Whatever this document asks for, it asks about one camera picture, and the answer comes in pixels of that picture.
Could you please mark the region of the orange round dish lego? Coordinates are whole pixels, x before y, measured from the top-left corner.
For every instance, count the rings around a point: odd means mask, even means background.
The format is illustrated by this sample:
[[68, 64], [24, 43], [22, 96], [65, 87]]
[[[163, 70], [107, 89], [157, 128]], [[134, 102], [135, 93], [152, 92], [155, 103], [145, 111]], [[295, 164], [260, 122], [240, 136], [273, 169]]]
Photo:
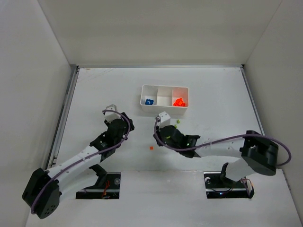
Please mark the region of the orange round dish lego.
[[177, 98], [176, 101], [174, 102], [173, 106], [177, 107], [185, 107], [186, 103], [183, 101], [183, 98]]

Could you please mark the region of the large blue arch lego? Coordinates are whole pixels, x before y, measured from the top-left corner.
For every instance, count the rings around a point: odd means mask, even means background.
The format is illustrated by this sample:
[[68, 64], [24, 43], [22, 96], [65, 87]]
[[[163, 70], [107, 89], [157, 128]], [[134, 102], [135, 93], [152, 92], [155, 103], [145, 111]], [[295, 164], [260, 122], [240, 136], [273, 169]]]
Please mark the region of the large blue arch lego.
[[154, 100], [152, 100], [152, 99], [145, 100], [145, 105], [153, 105], [153, 103], [154, 103]]

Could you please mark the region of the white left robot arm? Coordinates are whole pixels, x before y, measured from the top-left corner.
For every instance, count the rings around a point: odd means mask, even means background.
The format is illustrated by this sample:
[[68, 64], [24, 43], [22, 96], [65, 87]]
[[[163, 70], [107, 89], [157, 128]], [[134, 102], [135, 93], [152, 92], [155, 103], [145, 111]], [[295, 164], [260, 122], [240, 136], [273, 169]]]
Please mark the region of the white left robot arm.
[[124, 112], [104, 110], [103, 114], [107, 130], [84, 150], [58, 166], [47, 170], [38, 168], [32, 173], [22, 194], [32, 214], [40, 219], [51, 215], [63, 200], [63, 188], [75, 178], [92, 175], [100, 179], [106, 175], [99, 164], [127, 140], [129, 133], [134, 130], [134, 124]]

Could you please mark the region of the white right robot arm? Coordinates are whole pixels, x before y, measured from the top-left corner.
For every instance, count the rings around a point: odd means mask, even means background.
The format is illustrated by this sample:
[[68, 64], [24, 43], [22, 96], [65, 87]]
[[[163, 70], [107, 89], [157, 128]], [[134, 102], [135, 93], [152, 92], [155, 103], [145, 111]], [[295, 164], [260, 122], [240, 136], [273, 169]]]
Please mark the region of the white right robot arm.
[[[173, 125], [154, 126], [153, 136], [158, 146], [164, 146], [187, 158], [210, 156], [237, 158], [232, 163], [224, 163], [221, 170], [224, 180], [236, 182], [254, 173], [266, 176], [276, 174], [278, 145], [256, 131], [246, 131], [243, 135], [209, 141], [201, 145], [196, 144], [200, 136], [184, 135]], [[244, 139], [242, 147], [238, 150], [233, 149], [231, 145], [215, 146], [215, 144], [234, 139]]]

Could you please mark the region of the white divided sorting tray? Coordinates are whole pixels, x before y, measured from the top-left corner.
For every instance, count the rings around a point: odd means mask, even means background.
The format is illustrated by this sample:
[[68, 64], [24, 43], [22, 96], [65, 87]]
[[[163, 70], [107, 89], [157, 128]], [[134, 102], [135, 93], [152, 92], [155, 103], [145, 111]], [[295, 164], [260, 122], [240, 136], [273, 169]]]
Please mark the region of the white divided sorting tray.
[[[177, 98], [183, 98], [185, 107], [173, 106]], [[146, 99], [154, 100], [153, 105], [145, 105]], [[170, 115], [184, 115], [189, 108], [189, 89], [163, 85], [143, 85], [140, 106], [145, 113], [159, 114], [166, 111]]]

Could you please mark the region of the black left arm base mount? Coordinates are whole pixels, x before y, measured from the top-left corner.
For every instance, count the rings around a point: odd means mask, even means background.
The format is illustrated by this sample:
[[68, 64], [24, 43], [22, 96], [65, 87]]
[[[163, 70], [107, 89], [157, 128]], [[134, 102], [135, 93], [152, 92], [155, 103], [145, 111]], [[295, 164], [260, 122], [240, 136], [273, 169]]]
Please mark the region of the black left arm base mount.
[[99, 164], [96, 164], [90, 169], [97, 177], [94, 184], [85, 187], [76, 193], [75, 199], [78, 200], [116, 200], [120, 197], [120, 172], [107, 172]]

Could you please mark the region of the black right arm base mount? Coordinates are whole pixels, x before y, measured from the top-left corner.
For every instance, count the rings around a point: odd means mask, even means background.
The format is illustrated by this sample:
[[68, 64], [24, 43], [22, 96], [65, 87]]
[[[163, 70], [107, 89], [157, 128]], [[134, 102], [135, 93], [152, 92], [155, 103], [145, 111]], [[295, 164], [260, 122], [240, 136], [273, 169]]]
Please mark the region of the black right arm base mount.
[[204, 172], [205, 192], [208, 199], [252, 199], [255, 190], [250, 179], [244, 177], [233, 181], [226, 177], [228, 163], [220, 172]]

